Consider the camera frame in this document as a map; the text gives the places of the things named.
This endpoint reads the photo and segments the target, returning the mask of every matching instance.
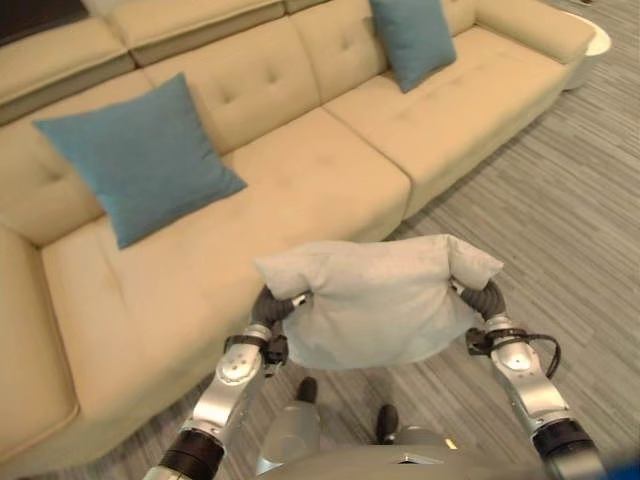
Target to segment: dark wall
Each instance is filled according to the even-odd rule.
[[[0,0],[0,45],[87,15],[80,0]]]

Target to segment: seat cushion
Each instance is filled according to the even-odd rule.
[[[407,94],[386,72],[325,105],[411,178],[407,216],[548,108],[568,72],[479,27],[454,43],[456,62]]]
[[[87,418],[142,422],[208,373],[261,287],[253,258],[380,240],[406,206],[405,175],[322,109],[223,160],[249,187],[130,248],[117,249],[104,217],[44,248]]]

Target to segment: gray striped carpet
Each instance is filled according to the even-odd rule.
[[[451,233],[506,262],[499,283],[511,316],[560,340],[565,359],[555,383],[611,458],[640,443],[640,8],[638,0],[549,1],[603,26],[613,50],[587,85],[564,94],[392,238]],[[550,350],[541,351],[548,359]],[[251,476],[270,421],[309,373],[288,365],[269,381],[218,478]],[[499,460],[536,461],[487,362],[469,358],[461,342],[424,363],[311,373],[327,448],[371,441],[379,406],[392,402],[405,423]],[[104,459],[39,478],[141,478],[198,392]]]

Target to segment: black joint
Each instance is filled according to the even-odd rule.
[[[293,312],[294,308],[291,300],[276,299],[265,285],[251,310],[252,322],[272,329],[277,322]]]
[[[498,338],[516,337],[526,339],[529,336],[526,330],[521,328],[502,328],[500,330],[492,330],[487,333],[487,338],[496,340]]]
[[[231,347],[238,343],[243,343],[245,345],[255,345],[260,348],[261,352],[264,352],[269,345],[267,341],[260,337],[254,337],[252,335],[234,335],[232,337],[228,337],[224,342],[224,353],[227,353]]]
[[[489,355],[493,349],[493,340],[477,328],[467,330],[465,341],[470,355]]]
[[[506,312],[502,292],[493,280],[489,280],[484,290],[465,289],[460,297],[467,305],[479,312],[485,320]]]
[[[191,480],[211,480],[223,457],[224,449],[213,437],[197,430],[183,430],[160,465]]]
[[[533,436],[533,445],[544,461],[578,449],[595,449],[593,440],[582,426],[575,420],[568,419],[542,427]]]
[[[284,335],[278,335],[271,339],[269,347],[266,352],[265,362],[269,365],[277,365],[279,363],[287,363],[289,358],[289,344],[287,343],[287,337]]]

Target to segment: white side table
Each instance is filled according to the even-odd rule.
[[[595,37],[589,43],[589,47],[587,48],[587,53],[585,54],[584,59],[576,68],[573,76],[567,82],[567,85],[564,87],[565,90],[572,90],[574,88],[578,88],[584,84],[587,79],[588,73],[591,71],[593,66],[597,63],[598,57],[604,55],[611,48],[611,38],[609,34],[605,32],[602,28],[600,28],[595,23],[587,20],[586,18],[582,18],[579,15],[574,15],[573,13],[565,12],[567,15],[571,15],[572,17],[579,18],[584,23],[591,25],[596,31]]]

